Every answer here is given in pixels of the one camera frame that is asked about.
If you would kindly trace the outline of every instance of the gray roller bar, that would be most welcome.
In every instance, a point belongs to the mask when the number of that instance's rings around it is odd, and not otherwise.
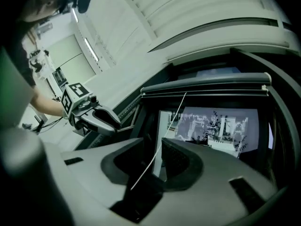
[[[189,88],[202,85],[237,85],[250,84],[250,85],[271,85],[270,76],[266,73],[235,73],[208,76],[207,78],[190,78],[180,81],[172,81],[158,85],[152,85],[141,89],[141,93],[160,91],[160,90],[173,90],[181,88]]]

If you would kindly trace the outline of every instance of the black wire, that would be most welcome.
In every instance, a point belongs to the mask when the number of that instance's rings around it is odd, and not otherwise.
[[[59,122],[61,119],[62,119],[62,117],[61,117],[60,119],[56,120],[56,121],[51,122],[50,124],[48,124],[48,125],[46,125],[46,126],[40,127],[39,129],[43,129],[43,128],[48,127],[48,126],[52,126],[52,125],[55,124],[56,122]]]

